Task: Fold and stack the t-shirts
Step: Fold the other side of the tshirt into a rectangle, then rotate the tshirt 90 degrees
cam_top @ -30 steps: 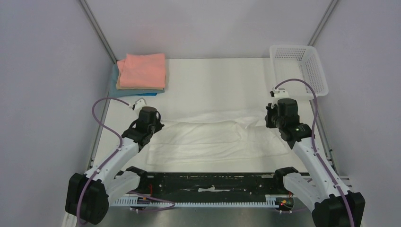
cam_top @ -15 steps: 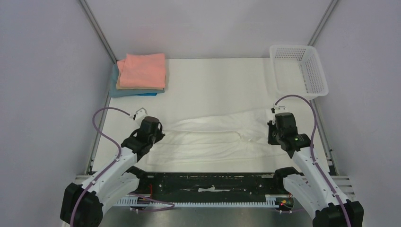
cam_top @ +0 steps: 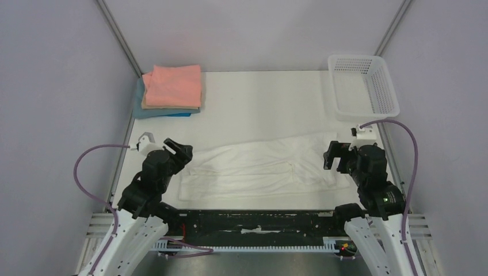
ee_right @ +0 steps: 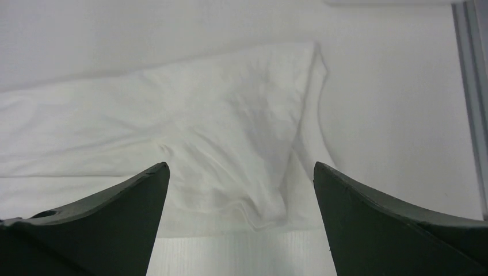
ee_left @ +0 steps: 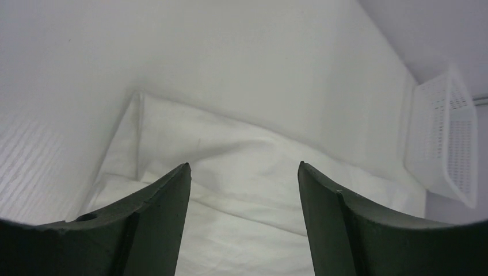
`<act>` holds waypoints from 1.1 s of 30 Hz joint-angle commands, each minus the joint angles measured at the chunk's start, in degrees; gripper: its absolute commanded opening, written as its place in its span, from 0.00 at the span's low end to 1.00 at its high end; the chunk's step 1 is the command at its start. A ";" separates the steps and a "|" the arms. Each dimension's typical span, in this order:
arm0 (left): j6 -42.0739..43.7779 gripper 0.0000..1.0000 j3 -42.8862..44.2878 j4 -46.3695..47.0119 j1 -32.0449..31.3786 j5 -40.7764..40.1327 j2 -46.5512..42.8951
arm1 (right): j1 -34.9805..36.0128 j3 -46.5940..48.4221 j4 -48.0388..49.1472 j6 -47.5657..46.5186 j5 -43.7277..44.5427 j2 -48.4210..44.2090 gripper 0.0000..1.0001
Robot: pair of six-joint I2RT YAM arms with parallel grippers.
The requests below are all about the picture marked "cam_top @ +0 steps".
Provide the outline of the white t shirt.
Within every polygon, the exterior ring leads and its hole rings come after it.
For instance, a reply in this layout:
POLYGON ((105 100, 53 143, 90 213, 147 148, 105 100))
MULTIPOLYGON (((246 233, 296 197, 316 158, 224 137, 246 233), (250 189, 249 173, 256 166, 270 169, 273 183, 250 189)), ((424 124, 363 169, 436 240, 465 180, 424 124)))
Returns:
POLYGON ((181 201, 309 194, 349 187, 323 168, 335 132, 252 141, 197 151, 180 175, 181 201))

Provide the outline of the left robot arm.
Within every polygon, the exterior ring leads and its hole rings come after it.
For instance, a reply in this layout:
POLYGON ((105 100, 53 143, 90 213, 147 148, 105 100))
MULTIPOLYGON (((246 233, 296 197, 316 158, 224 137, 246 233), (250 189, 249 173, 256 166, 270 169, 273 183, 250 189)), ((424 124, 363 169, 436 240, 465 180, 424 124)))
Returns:
POLYGON ((122 148, 145 159, 117 206, 105 203, 113 220, 80 275, 131 275, 160 237, 177 233, 181 226, 178 210, 163 203, 162 194, 172 176, 192 160, 193 147, 170 138, 158 145, 145 133, 137 143, 122 148))

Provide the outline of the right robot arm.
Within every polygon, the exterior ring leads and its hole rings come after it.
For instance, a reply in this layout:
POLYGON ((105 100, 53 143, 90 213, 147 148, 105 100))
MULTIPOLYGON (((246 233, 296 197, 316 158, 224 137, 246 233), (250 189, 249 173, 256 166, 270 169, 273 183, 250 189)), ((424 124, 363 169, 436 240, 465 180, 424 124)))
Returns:
POLYGON ((409 229, 402 192, 387 179, 387 158, 377 144, 360 147, 331 141, 324 168, 349 175, 357 186, 359 204, 335 207, 332 226, 348 235, 372 275, 423 275, 409 229))

